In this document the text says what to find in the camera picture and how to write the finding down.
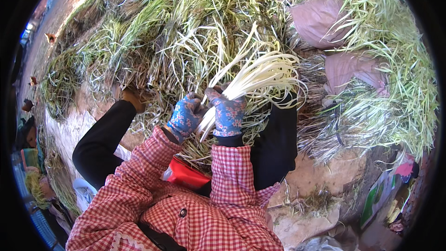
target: red gingham shirt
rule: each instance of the red gingham shirt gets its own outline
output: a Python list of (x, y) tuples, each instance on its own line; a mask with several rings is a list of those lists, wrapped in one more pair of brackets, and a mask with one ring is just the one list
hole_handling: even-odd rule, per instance
[(212, 146), (210, 198), (159, 179), (180, 150), (155, 127), (77, 218), (66, 249), (159, 250), (136, 225), (141, 221), (187, 250), (283, 250), (265, 220), (280, 185), (254, 189), (249, 146)]

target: pink bag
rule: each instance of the pink bag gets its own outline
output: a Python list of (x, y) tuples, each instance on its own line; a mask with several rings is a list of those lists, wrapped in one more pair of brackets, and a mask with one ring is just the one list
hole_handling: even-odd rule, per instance
[(345, 42), (343, 37), (351, 30), (351, 26), (348, 26), (336, 31), (346, 20), (351, 19), (346, 11), (339, 13), (342, 5), (343, 0), (305, 0), (291, 7), (296, 31), (313, 47), (341, 47)]
[[(379, 62), (377, 59), (363, 56), (359, 52), (337, 53), (327, 56), (325, 59), (325, 74), (327, 83), (324, 88), (328, 95), (338, 95), (341, 93), (352, 76), (365, 81), (376, 88), (379, 95), (388, 97), (386, 89), (386, 75), (377, 70)], [(331, 105), (330, 99), (324, 99), (322, 105)]]

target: floral glove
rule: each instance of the floral glove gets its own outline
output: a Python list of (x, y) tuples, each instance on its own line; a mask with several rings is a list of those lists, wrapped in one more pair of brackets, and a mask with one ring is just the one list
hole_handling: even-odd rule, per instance
[(231, 137), (242, 134), (240, 130), (246, 107), (245, 97), (230, 101), (213, 88), (207, 88), (205, 93), (215, 106), (214, 135)]
[(203, 115), (207, 109), (200, 109), (201, 100), (194, 92), (189, 92), (175, 106), (172, 118), (164, 125), (164, 128), (170, 131), (172, 135), (182, 143), (203, 120)]

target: woman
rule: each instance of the woman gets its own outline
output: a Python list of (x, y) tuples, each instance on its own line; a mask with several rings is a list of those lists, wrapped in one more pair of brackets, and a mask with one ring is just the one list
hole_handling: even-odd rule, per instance
[(131, 153), (113, 155), (136, 113), (144, 111), (128, 89), (86, 133), (73, 162), (98, 189), (75, 222), (67, 250), (282, 250), (267, 226), (266, 205), (294, 169), (296, 109), (273, 106), (254, 146), (244, 146), (241, 122), (246, 101), (205, 93), (216, 108), (212, 181), (198, 193), (159, 179), (206, 109), (191, 92), (175, 106), (170, 121)]

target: lace trim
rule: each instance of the lace trim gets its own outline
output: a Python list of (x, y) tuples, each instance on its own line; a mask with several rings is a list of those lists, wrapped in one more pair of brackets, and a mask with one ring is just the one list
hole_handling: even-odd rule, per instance
[(146, 249), (142, 243), (137, 243), (137, 241), (131, 236), (122, 234), (120, 232), (116, 232), (116, 234), (114, 235), (110, 251), (118, 251), (120, 239), (127, 240), (132, 247), (139, 248), (141, 249), (141, 251), (150, 251), (150, 249)]

